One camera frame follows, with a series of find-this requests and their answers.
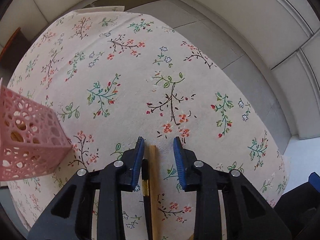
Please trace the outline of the bamboo chopstick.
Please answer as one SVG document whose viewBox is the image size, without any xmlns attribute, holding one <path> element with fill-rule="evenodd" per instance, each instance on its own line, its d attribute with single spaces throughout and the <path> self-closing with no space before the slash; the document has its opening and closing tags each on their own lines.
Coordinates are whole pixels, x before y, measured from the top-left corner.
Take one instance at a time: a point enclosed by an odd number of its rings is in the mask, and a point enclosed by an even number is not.
<svg viewBox="0 0 320 240">
<path fill-rule="evenodd" d="M 152 239 L 159 239 L 159 222 L 157 218 L 157 194 L 159 185 L 158 151 L 155 145 L 149 145 L 149 189 L 151 201 Z"/>
</svg>

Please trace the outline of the pink perforated utensil holder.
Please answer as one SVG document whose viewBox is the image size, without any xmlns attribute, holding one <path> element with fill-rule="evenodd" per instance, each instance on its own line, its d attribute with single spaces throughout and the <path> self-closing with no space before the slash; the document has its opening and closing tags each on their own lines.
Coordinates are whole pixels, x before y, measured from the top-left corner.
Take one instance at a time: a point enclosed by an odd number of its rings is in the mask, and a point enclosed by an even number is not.
<svg viewBox="0 0 320 240">
<path fill-rule="evenodd" d="M 1 86 L 1 181 L 53 173 L 72 146 L 54 111 Z"/>
</svg>

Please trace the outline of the floral tablecloth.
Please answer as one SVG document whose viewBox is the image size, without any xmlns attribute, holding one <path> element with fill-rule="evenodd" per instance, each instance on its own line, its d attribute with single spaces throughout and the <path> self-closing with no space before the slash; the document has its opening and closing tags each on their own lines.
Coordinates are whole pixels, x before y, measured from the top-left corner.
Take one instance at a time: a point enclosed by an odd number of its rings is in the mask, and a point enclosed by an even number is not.
<svg viewBox="0 0 320 240">
<path fill-rule="evenodd" d="M 173 140 L 212 168 L 236 169 L 271 206 L 289 174 L 266 126 L 228 76 L 160 20 L 73 11 L 35 41 L 8 87 L 56 113 L 73 149 L 50 175 L 10 182 L 26 228 L 80 168 L 96 171 L 143 137 L 157 148 L 159 239 L 188 239 L 196 194 L 178 182 Z"/>
</svg>

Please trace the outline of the brown trash bin red liner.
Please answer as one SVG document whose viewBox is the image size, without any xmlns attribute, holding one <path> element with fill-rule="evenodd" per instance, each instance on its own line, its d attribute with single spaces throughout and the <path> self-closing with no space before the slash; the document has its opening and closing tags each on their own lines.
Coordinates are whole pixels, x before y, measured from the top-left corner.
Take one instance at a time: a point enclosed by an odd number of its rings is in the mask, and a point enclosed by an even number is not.
<svg viewBox="0 0 320 240">
<path fill-rule="evenodd" d="M 5 69 L 15 68 L 31 44 L 18 27 L 7 41 L 1 52 L 1 66 Z"/>
</svg>

